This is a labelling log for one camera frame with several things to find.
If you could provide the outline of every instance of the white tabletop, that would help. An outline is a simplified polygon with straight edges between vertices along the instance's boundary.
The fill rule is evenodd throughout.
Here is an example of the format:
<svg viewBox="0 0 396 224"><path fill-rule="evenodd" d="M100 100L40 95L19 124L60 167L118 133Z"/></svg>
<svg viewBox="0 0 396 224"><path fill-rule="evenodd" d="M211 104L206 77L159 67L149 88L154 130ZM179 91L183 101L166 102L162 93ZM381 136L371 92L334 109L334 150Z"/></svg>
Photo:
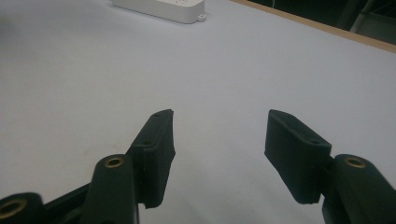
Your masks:
<svg viewBox="0 0 396 224"><path fill-rule="evenodd" d="M0 2L0 198L47 203L175 111L163 204L141 223L324 223L264 157L268 111L295 115L396 186L396 54L226 0L186 25L108 0Z"/></svg>

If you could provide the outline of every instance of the screw hole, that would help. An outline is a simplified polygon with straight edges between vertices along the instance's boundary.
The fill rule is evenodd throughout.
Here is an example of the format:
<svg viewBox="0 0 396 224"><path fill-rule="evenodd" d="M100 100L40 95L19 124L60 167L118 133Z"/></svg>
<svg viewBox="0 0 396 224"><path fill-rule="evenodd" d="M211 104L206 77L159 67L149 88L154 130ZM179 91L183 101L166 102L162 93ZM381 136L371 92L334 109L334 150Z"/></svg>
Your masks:
<svg viewBox="0 0 396 224"><path fill-rule="evenodd" d="M113 157L113 158L108 159L105 162L105 167L114 168L114 167L121 166L122 164L123 164L123 158L122 157Z"/></svg>
<svg viewBox="0 0 396 224"><path fill-rule="evenodd" d="M364 168L364 167L366 167L366 164L363 161L361 161L361 160L359 160L357 158L349 157L349 158L345 159L345 162L346 162L346 164L348 164L350 166L353 166L353 167L356 167L356 168Z"/></svg>
<svg viewBox="0 0 396 224"><path fill-rule="evenodd" d="M26 206L24 199L15 199L0 205L0 219L12 217Z"/></svg>

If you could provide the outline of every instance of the white power strip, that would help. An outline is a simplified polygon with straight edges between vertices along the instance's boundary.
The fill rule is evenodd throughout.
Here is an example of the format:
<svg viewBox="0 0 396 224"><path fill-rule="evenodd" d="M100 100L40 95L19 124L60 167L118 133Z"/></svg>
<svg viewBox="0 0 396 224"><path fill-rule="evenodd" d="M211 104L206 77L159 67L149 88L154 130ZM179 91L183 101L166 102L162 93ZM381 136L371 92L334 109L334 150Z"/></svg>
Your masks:
<svg viewBox="0 0 396 224"><path fill-rule="evenodd" d="M182 23L206 19L204 0L113 0L113 5Z"/></svg>

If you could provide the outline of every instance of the power outlet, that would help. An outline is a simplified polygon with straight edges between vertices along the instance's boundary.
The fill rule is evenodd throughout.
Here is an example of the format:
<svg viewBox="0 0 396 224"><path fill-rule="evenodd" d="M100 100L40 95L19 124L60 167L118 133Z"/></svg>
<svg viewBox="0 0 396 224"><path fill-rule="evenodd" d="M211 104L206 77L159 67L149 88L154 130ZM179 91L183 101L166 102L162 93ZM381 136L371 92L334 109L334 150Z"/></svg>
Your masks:
<svg viewBox="0 0 396 224"><path fill-rule="evenodd" d="M181 23L206 19L204 0L113 0L113 5Z"/></svg>

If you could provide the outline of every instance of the black plastic part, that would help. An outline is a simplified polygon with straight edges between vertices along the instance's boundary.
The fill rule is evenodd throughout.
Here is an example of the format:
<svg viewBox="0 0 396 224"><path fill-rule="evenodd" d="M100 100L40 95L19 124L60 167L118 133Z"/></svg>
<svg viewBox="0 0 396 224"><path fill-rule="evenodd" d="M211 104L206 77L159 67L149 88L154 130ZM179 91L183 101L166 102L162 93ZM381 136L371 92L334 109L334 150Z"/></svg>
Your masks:
<svg viewBox="0 0 396 224"><path fill-rule="evenodd" d="M279 172L298 203L317 203L321 169L331 159L332 145L285 112L270 110L265 156Z"/></svg>
<svg viewBox="0 0 396 224"><path fill-rule="evenodd" d="M173 140L173 111L168 109L153 114L136 137L127 155L134 162L138 183L138 202L146 208L163 202L172 160L175 157Z"/></svg>
<svg viewBox="0 0 396 224"><path fill-rule="evenodd" d="M38 194L14 194L0 201L0 224L41 224L44 222L44 206Z"/></svg>
<svg viewBox="0 0 396 224"><path fill-rule="evenodd" d="M326 224L350 224L344 206L334 206L327 198L323 202L322 214Z"/></svg>
<svg viewBox="0 0 396 224"><path fill-rule="evenodd" d="M372 163L338 155L332 173L351 224L396 223L396 191Z"/></svg>
<svg viewBox="0 0 396 224"><path fill-rule="evenodd" d="M44 205L47 223L75 224L78 223L82 205L87 196L89 184L75 189Z"/></svg>
<svg viewBox="0 0 396 224"><path fill-rule="evenodd" d="M79 223L138 223L134 169L129 156L112 155L96 164Z"/></svg>

